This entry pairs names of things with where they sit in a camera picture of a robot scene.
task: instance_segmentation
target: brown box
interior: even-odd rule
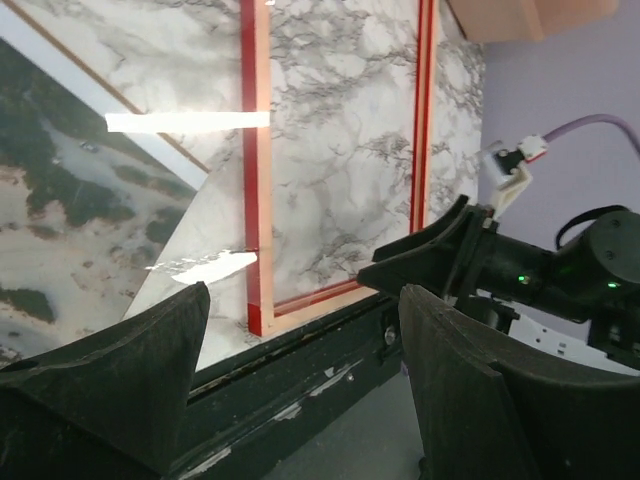
[[[618,9],[618,0],[448,1],[466,37],[478,43],[540,41]]]

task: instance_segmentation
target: brown line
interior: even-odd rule
[[[42,25],[40,25],[36,20],[31,18],[27,12],[18,7],[13,0],[4,0],[4,3],[22,20],[24,20],[31,28],[33,28],[36,32],[38,32],[42,37],[44,37],[49,43],[51,43],[56,49],[58,49],[65,57],[71,60],[77,67],[79,67],[84,73],[89,75],[93,80],[95,80],[102,88],[104,88],[107,93],[111,96],[115,97],[120,103],[122,103],[126,108],[131,110],[132,113],[142,114],[142,112],[138,107],[136,107],[133,103],[127,100],[120,92],[118,92],[115,88],[113,88],[105,79],[99,76],[96,72],[94,72],[89,66],[84,63],[80,58],[78,58],[71,50],[65,47],[58,39],[56,39],[53,35],[51,35]],[[195,158],[191,153],[189,153],[182,145],[180,145],[176,140],[167,135],[166,133],[158,133],[159,137],[165,140],[169,145],[175,148],[178,152],[186,157],[191,163],[193,163],[198,168],[204,170],[207,173],[211,172],[211,169],[207,168],[203,163],[201,163],[197,158]]]

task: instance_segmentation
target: screw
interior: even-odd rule
[[[396,341],[396,329],[393,328],[393,326],[389,326],[384,331],[384,343],[386,343],[388,346],[391,346],[395,343],[395,341]]]

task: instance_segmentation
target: wall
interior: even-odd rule
[[[638,20],[640,2],[621,0],[614,17],[542,43],[490,45],[483,144],[503,140],[513,146],[526,135],[544,134],[591,113],[618,115],[640,130]],[[501,231],[551,249],[557,230],[585,210],[622,204],[640,211],[638,160],[626,138],[609,125],[585,127],[557,140],[531,166],[534,183],[502,217]],[[488,199],[484,179],[479,195]],[[586,332],[538,312],[532,317],[563,333]]]

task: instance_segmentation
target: purple cable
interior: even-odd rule
[[[574,120],[573,122],[565,123],[561,127],[558,127],[555,130],[552,130],[544,135],[543,138],[547,143],[551,143],[561,136],[572,132],[576,128],[584,127],[585,125],[591,125],[592,123],[610,123],[618,127],[627,136],[636,153],[640,157],[640,138],[638,138],[638,135],[633,130],[633,127],[631,127],[631,125],[622,120],[620,117],[616,117],[615,115],[608,115],[605,113],[587,115],[586,117],[579,118],[577,120]]]

